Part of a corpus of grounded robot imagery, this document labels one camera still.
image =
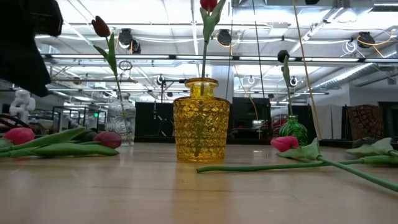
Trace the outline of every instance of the glass vase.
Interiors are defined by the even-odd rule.
[[[106,119],[105,129],[118,133],[122,137],[122,146],[132,146],[136,133],[136,107],[129,102],[129,97],[129,93],[118,93],[118,99],[109,105]]]
[[[177,158],[188,162],[222,161],[230,103],[213,96],[218,81],[212,78],[191,78],[185,86],[190,96],[173,102]]]
[[[307,145],[307,129],[299,123],[297,115],[289,115],[287,122],[279,129],[279,136],[294,136],[300,146]]]

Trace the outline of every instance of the red tulip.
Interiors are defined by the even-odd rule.
[[[109,37],[111,35],[111,31],[109,30],[108,25],[100,18],[100,16],[96,16],[95,20],[91,21],[91,24],[94,27],[95,32],[100,37]]]
[[[294,136],[275,138],[271,141],[271,146],[274,146],[279,152],[288,151],[293,147],[300,147],[297,138]]]
[[[200,6],[208,12],[213,12],[217,5],[217,0],[200,0]]]
[[[116,149],[122,144],[122,138],[120,135],[109,131],[97,134],[94,137],[94,141],[100,141],[101,145],[110,147],[112,149]]]
[[[14,145],[19,145],[35,139],[35,133],[30,128],[13,128],[3,138],[10,140]]]

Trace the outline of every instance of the green glass vase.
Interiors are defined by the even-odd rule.
[[[289,115],[287,122],[279,129],[279,136],[294,136],[300,146],[307,145],[307,129],[299,123],[297,115]]]

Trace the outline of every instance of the wooden table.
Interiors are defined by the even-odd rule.
[[[323,148],[330,159],[350,159]],[[398,223],[398,194],[333,167],[196,174],[173,144],[115,157],[1,159],[0,223]],[[287,164],[269,146],[228,146],[226,164]],[[398,170],[358,165],[398,182]]]

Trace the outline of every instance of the yellow glass vase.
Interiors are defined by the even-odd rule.
[[[191,78],[185,82],[190,96],[174,100],[177,158],[188,162],[224,159],[229,101],[213,96],[218,81]]]

